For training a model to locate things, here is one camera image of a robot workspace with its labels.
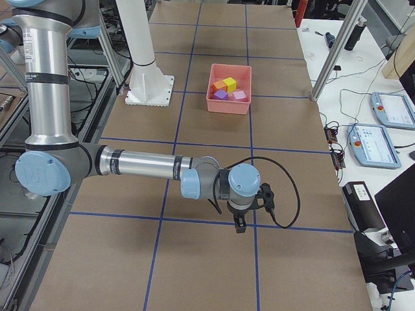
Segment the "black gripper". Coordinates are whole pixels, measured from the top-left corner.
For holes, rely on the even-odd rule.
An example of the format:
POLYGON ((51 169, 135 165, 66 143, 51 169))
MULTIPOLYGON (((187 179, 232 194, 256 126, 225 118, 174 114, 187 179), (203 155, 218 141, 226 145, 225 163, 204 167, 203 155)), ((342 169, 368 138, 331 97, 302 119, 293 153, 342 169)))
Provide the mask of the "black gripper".
POLYGON ((245 214, 251 211, 252 208, 250 206, 232 204, 232 202, 227 203, 227 208, 233 215, 236 233, 245 233, 246 232, 245 214))

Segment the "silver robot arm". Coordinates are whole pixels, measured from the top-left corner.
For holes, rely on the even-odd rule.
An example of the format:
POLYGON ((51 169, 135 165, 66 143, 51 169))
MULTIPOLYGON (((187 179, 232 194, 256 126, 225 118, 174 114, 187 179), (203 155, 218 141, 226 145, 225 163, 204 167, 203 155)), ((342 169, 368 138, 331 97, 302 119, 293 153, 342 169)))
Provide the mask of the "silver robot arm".
POLYGON ((177 180, 184 198, 227 203, 237 232, 246 229, 248 211, 261 193, 258 170, 242 160, 221 168, 212 157, 150 154, 81 143, 71 131, 68 36, 98 38, 97 1, 13 1, 21 28, 31 134, 16 163, 19 182, 29 191, 51 196, 90 176, 138 175, 177 180))

